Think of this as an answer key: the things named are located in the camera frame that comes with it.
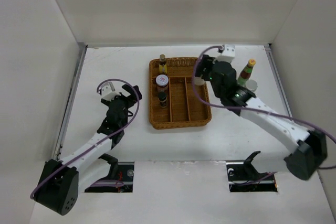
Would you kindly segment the black cap white bottle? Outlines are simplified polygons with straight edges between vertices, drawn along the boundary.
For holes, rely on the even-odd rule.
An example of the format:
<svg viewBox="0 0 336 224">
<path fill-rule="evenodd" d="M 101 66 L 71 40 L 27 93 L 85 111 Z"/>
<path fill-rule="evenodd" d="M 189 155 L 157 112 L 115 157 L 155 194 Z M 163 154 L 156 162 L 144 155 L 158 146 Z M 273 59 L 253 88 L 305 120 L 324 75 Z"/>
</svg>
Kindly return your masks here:
<svg viewBox="0 0 336 224">
<path fill-rule="evenodd" d="M 194 83 L 196 86 L 202 86 L 205 84 L 205 81 L 201 77 L 195 77 Z"/>
</svg>

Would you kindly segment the red sauce bottle yellow cap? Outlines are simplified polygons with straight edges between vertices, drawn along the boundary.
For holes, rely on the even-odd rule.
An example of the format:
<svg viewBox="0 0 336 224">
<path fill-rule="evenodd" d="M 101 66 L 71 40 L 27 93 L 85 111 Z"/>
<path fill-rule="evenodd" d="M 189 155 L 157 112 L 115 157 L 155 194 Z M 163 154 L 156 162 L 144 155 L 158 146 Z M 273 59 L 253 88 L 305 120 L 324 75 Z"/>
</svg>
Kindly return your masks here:
<svg viewBox="0 0 336 224">
<path fill-rule="evenodd" d="M 255 64 L 256 64 L 255 59 L 249 59 L 247 65 L 243 68 L 243 70 L 240 72 L 238 76 L 237 79 L 238 85 L 244 86 L 245 83 L 250 79 Z"/>
</svg>

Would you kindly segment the white cap salt jar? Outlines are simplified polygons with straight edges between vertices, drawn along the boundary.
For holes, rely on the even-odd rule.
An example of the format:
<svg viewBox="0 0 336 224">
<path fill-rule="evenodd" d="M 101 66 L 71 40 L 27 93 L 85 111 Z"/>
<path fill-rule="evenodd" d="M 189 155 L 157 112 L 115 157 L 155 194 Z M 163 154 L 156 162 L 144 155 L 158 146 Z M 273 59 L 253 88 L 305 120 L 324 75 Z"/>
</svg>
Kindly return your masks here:
<svg viewBox="0 0 336 224">
<path fill-rule="evenodd" d="M 258 83 L 255 80 L 250 79 L 245 82 L 245 87 L 248 90 L 255 92 L 258 88 Z"/>
</svg>

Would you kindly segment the small dark spice jar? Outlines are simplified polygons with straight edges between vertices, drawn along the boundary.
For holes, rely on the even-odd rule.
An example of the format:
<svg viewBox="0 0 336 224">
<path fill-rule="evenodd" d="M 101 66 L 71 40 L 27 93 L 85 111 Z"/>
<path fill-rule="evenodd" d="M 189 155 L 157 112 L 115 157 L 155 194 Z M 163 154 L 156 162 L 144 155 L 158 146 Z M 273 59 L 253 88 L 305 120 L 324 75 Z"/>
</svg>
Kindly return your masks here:
<svg viewBox="0 0 336 224">
<path fill-rule="evenodd" d="M 167 107 L 167 95 L 166 95 L 166 93 L 161 91 L 161 92 L 158 93 L 157 97 L 158 97 L 158 100 L 159 100 L 160 107 L 162 107 L 162 108 Z"/>
</svg>

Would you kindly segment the red white lid jar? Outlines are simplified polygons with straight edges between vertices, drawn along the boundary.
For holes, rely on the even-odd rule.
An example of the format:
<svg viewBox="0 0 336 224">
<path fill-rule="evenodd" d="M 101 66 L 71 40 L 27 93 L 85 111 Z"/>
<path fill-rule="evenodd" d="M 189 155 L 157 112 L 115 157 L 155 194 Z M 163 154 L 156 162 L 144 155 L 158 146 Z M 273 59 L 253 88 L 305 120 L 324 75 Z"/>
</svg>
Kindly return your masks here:
<svg viewBox="0 0 336 224">
<path fill-rule="evenodd" d="M 169 87 L 169 78 L 165 74 L 160 74 L 155 78 L 158 92 L 166 92 Z"/>
</svg>

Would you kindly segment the yellow label oil bottle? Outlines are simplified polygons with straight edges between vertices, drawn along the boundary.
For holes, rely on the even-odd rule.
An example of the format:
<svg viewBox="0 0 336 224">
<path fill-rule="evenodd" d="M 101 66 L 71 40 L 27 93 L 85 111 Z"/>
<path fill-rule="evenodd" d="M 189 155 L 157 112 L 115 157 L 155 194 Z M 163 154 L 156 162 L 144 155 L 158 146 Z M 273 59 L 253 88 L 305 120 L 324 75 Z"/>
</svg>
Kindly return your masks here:
<svg viewBox="0 0 336 224">
<path fill-rule="evenodd" d="M 159 56 L 159 73 L 167 75 L 167 62 L 164 54 Z"/>
</svg>

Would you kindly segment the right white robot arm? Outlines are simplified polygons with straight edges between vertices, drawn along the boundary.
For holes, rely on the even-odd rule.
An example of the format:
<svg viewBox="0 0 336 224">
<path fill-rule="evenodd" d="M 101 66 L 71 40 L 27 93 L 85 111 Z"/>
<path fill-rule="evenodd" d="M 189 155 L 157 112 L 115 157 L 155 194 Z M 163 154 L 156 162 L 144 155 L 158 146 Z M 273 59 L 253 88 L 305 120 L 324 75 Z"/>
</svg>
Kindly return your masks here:
<svg viewBox="0 0 336 224">
<path fill-rule="evenodd" d="M 200 56 L 194 67 L 194 78 L 211 83 L 220 107 L 276 138 L 289 152 L 283 159 L 287 170 L 300 180 L 309 180 L 328 156 L 325 133 L 309 130 L 295 119 L 276 113 L 252 91 L 240 86 L 236 77 L 229 62 L 208 55 Z"/>
</svg>

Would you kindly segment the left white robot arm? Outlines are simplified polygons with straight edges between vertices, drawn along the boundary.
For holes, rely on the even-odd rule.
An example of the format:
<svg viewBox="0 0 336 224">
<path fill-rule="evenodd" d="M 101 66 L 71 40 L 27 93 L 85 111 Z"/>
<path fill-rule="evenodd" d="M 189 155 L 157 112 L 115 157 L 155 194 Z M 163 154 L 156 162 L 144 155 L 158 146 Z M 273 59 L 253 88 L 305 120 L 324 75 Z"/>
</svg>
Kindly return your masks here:
<svg viewBox="0 0 336 224">
<path fill-rule="evenodd" d="M 142 99 L 138 86 L 124 81 L 122 88 L 128 96 L 115 91 L 112 79 L 98 85 L 96 92 L 108 107 L 106 117 L 86 144 L 65 158 L 50 159 L 44 164 L 38 185 L 30 195 L 32 200 L 64 216 L 73 208 L 81 190 L 101 177 L 109 182 L 116 179 L 118 161 L 108 151 L 123 138 L 124 130 L 137 115 L 129 109 Z"/>
</svg>

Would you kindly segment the brown wicker organizer tray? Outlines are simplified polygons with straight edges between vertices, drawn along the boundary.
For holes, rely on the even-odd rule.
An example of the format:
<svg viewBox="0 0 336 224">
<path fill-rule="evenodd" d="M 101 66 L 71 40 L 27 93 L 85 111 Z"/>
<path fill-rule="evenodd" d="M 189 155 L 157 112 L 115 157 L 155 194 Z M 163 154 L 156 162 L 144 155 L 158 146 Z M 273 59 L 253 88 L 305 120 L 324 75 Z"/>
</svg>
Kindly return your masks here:
<svg viewBox="0 0 336 224">
<path fill-rule="evenodd" d="M 166 107 L 161 107 L 155 82 L 159 60 L 149 63 L 149 122 L 157 130 L 204 126 L 212 119 L 210 107 L 196 97 L 192 73 L 196 57 L 167 58 L 169 84 L 165 91 Z"/>
</svg>

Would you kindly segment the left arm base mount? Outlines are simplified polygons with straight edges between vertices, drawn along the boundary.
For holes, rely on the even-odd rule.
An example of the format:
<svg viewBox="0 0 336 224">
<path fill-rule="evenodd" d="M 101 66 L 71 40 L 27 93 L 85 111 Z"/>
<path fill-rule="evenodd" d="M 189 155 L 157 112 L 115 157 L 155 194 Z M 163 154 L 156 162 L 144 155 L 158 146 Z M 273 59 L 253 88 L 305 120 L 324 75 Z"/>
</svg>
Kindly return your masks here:
<svg viewBox="0 0 336 224">
<path fill-rule="evenodd" d="M 134 162 L 119 162 L 117 158 L 103 154 L 99 157 L 108 166 L 108 173 L 84 190 L 85 193 L 132 193 Z"/>
</svg>

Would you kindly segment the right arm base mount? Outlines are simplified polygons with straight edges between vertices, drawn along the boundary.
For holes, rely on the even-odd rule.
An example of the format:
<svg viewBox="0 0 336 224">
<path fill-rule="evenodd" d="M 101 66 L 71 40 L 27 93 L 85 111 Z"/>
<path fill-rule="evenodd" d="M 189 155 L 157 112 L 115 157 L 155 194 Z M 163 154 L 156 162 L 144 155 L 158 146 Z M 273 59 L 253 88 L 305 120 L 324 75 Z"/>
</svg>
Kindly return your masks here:
<svg viewBox="0 0 336 224">
<path fill-rule="evenodd" d="M 227 161 L 228 187 L 231 193 L 273 192 L 277 193 L 275 173 L 259 173 L 252 161 L 261 151 L 255 151 L 245 160 Z"/>
</svg>

